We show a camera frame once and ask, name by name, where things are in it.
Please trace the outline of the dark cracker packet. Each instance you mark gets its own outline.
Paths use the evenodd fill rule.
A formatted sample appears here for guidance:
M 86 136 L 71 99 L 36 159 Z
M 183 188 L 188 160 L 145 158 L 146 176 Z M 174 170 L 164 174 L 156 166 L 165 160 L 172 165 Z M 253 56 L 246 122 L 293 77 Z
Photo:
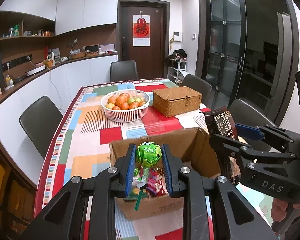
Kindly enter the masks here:
M 238 140 L 237 129 L 232 114 L 226 107 L 204 112 L 207 129 L 210 135 L 219 134 L 230 139 Z M 217 156 L 221 175 L 237 185 L 241 179 L 239 167 L 234 157 Z

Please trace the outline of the green lollipop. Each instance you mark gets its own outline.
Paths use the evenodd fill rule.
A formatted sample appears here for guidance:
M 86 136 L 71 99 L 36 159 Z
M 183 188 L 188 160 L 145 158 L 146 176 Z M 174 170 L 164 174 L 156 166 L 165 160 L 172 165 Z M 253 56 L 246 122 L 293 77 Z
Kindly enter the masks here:
M 155 142 L 146 141 L 141 143 L 136 149 L 136 162 L 143 168 L 143 173 L 139 177 L 136 187 L 139 189 L 138 199 L 135 204 L 135 211 L 138 211 L 142 199 L 143 191 L 147 188 L 147 181 L 150 168 L 155 166 L 161 159 L 161 148 Z

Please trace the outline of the green yellow snack packet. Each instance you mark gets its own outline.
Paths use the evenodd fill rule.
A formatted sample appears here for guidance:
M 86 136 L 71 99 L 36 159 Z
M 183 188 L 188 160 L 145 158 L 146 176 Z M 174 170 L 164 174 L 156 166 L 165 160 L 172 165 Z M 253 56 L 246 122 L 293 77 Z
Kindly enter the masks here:
M 134 186 L 132 190 L 130 191 L 129 195 L 125 198 L 125 201 L 137 201 L 139 197 L 140 189 Z M 143 190 L 142 192 L 142 199 L 148 198 L 148 193 L 146 190 Z

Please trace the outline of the pink candy bag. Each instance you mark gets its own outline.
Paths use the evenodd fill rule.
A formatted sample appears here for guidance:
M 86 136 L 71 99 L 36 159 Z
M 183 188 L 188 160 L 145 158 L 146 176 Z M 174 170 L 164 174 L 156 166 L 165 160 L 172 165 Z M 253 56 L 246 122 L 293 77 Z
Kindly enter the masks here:
M 147 189 L 152 197 L 160 197 L 168 194 L 163 169 L 151 168 L 147 180 Z

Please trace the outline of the dark chair right near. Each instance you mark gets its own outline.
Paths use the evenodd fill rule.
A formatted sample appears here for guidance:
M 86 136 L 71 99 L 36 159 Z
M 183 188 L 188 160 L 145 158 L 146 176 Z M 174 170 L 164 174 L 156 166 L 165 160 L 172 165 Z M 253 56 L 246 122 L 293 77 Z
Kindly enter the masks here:
M 242 99 L 236 99 L 229 106 L 228 110 L 232 114 L 235 123 L 248 126 L 266 126 L 276 127 L 276 125 L 261 113 L 256 107 Z M 254 150 L 270 151 L 271 147 L 264 142 L 254 141 L 248 138 L 243 138 Z

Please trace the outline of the dark chair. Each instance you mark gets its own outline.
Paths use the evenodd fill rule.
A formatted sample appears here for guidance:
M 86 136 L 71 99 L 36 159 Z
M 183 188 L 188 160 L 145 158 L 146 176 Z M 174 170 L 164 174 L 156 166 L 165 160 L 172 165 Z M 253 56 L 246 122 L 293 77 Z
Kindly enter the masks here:
M 266 126 L 276 127 L 276 125 L 261 113 L 256 107 L 242 99 L 236 99 L 229 106 L 228 110 L 232 114 L 235 123 L 248 126 Z M 248 138 L 243 138 L 254 150 L 270 151 L 271 147 L 264 142 L 254 141 Z
M 212 86 L 205 80 L 195 75 L 188 74 L 184 77 L 181 86 L 187 86 L 200 92 L 202 94 L 202 103 L 206 104 L 208 102 Z
M 48 96 L 42 96 L 19 117 L 19 124 L 45 159 L 63 115 Z

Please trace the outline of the white fruit basket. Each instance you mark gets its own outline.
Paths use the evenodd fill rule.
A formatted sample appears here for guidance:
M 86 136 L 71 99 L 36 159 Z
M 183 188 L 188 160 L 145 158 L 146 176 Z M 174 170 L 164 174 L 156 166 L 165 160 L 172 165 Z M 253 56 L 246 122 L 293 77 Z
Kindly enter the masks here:
M 150 96 L 135 89 L 117 90 L 105 95 L 101 106 L 106 117 L 115 122 L 133 122 L 144 117 L 148 111 Z

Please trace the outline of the oranges in basket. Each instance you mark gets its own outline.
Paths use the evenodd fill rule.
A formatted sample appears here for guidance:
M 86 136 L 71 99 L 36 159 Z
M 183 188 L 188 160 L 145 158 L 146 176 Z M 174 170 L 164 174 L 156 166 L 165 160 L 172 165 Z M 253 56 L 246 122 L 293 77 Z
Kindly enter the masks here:
M 106 108 L 115 111 L 125 111 L 141 107 L 145 104 L 146 102 L 140 97 L 133 97 L 128 93 L 121 93 L 119 96 L 109 97 Z

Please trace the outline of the woven wicker box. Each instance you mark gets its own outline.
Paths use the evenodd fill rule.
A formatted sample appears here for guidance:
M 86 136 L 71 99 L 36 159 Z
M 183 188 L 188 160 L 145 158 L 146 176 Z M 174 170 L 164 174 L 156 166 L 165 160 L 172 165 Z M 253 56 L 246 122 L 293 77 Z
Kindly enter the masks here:
M 165 117 L 198 110 L 201 102 L 202 93 L 187 86 L 153 91 L 153 107 Z

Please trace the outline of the dark chair right far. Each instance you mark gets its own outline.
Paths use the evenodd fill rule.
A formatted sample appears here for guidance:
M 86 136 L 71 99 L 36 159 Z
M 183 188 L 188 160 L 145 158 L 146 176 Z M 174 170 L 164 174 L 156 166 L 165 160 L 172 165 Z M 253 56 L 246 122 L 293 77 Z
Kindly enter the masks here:
M 188 74 L 184 77 L 181 86 L 187 86 L 200 92 L 202 94 L 202 103 L 206 104 L 208 102 L 212 86 L 205 80 L 195 75 Z

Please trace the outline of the dark chair left side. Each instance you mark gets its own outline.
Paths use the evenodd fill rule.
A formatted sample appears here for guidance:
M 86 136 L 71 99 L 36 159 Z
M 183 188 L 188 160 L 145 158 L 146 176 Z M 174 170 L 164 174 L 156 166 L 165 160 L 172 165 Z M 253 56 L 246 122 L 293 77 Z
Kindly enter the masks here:
M 48 96 L 42 96 L 19 117 L 19 124 L 45 159 L 63 115 Z

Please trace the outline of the white shoe rack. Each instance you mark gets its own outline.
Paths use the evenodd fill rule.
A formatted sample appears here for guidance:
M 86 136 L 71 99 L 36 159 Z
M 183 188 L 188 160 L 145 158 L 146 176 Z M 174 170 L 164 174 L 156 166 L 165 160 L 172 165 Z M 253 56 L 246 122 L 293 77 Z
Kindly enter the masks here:
M 170 59 L 170 66 L 167 69 L 167 78 L 175 84 L 181 84 L 184 77 L 188 74 L 186 67 L 186 60 Z

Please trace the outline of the dark chair far end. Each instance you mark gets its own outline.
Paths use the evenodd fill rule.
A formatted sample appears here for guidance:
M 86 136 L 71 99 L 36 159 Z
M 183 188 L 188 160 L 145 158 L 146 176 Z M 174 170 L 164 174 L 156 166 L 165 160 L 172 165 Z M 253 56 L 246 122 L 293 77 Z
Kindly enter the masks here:
M 110 65 L 110 82 L 137 80 L 139 78 L 136 62 L 117 61 Z

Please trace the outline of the dark wooden door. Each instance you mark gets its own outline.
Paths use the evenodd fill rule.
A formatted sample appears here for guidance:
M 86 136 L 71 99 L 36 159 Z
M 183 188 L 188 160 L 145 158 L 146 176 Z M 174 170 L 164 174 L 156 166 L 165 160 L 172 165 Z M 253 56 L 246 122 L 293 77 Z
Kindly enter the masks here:
M 118 0 L 116 49 L 119 61 L 135 61 L 141 79 L 166 75 L 170 3 Z

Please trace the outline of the red fu door poster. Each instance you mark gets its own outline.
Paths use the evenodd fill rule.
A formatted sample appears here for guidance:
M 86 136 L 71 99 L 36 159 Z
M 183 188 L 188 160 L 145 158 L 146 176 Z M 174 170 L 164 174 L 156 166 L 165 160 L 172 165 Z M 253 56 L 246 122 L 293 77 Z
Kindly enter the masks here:
M 133 47 L 150 46 L 150 16 L 133 15 Z

